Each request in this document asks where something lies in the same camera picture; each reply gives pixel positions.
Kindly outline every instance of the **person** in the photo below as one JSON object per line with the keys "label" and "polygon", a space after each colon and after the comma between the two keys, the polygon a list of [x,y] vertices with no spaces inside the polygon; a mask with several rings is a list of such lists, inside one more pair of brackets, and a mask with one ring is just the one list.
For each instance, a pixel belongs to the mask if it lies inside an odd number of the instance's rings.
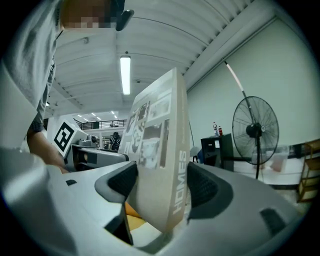
{"label": "person", "polygon": [[115,131],[112,137],[109,139],[110,149],[114,151],[118,151],[120,145],[121,138],[119,133]]}
{"label": "person", "polygon": [[[112,17],[118,18],[119,12],[123,12],[124,4],[125,0],[43,0],[17,30],[2,58],[17,88],[37,109],[26,131],[30,153],[42,158],[47,165],[59,167],[62,173],[68,172],[62,156],[40,132],[44,128],[46,103],[56,73],[57,38],[63,30],[89,32],[109,28],[111,20],[114,21]],[[126,20],[123,18],[116,24],[118,31],[126,26],[132,12],[121,14],[125,14]]]}

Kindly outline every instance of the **ceiling beam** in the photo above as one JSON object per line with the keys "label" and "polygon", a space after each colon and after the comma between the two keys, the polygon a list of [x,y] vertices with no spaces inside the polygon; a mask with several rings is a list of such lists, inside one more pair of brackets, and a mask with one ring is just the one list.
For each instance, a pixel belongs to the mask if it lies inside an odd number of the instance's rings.
{"label": "ceiling beam", "polygon": [[275,17],[273,5],[256,0],[244,9],[195,60],[184,74],[186,89],[201,80],[222,58]]}
{"label": "ceiling beam", "polygon": [[110,95],[110,94],[118,95],[118,94],[120,94],[120,93],[122,93],[122,91],[113,91],[113,92],[108,92],[108,91],[91,92],[91,93],[85,93],[85,94],[80,94],[80,95],[76,95],[76,96],[64,98],[64,99],[62,99],[62,100],[59,100],[58,102],[64,102],[64,101],[68,101],[68,100],[71,100],[71,99],[79,99],[79,98],[92,97],[92,96],[100,96],[100,95]]}
{"label": "ceiling beam", "polygon": [[90,107],[86,109],[82,109],[82,111],[75,111],[74,109],[57,109],[53,115],[55,117],[62,116],[62,115],[85,115],[89,113],[101,113],[101,112],[110,112],[110,111],[127,111],[128,109],[130,110],[132,107],[131,102],[124,102],[122,105],[114,105],[114,106],[105,106],[105,107]]}
{"label": "ceiling beam", "polygon": [[49,108],[49,107],[46,107],[45,108],[45,112],[48,112],[50,115],[54,115],[54,113],[55,113],[55,111],[53,110],[53,109],[51,109],[51,108]]}
{"label": "ceiling beam", "polygon": [[60,85],[59,82],[57,82],[56,79],[54,79],[52,83],[52,88],[54,88],[63,98],[67,99],[77,109],[79,110],[82,109],[82,105],[78,101],[76,101],[74,98],[71,98],[72,96],[62,88],[62,86]]}

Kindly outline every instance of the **black cabinet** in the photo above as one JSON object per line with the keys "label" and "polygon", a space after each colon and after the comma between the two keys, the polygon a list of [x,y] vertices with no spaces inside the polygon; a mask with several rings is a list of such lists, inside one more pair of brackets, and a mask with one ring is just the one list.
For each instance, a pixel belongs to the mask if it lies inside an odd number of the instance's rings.
{"label": "black cabinet", "polygon": [[205,165],[234,171],[234,148],[231,133],[201,139]]}

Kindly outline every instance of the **ceiling light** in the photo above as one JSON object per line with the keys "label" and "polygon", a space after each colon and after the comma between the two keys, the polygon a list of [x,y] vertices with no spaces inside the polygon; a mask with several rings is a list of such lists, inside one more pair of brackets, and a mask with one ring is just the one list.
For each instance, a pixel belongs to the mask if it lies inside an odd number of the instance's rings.
{"label": "ceiling light", "polygon": [[121,81],[124,95],[130,94],[130,56],[120,57]]}

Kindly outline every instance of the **white wall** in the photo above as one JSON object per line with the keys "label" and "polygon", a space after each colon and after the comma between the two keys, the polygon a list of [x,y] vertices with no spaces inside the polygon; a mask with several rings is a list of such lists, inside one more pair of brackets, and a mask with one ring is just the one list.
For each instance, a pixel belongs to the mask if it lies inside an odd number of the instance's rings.
{"label": "white wall", "polygon": [[[279,123],[279,145],[320,138],[320,73],[302,40],[276,20],[226,60],[247,96],[273,108]],[[232,133],[232,120],[243,99],[225,64],[219,65],[188,93],[195,146],[213,135],[213,122]]]}
{"label": "white wall", "polygon": [[120,110],[118,112],[118,119],[119,120],[127,120],[128,118],[130,118],[130,110],[131,109],[126,109],[126,110]]}

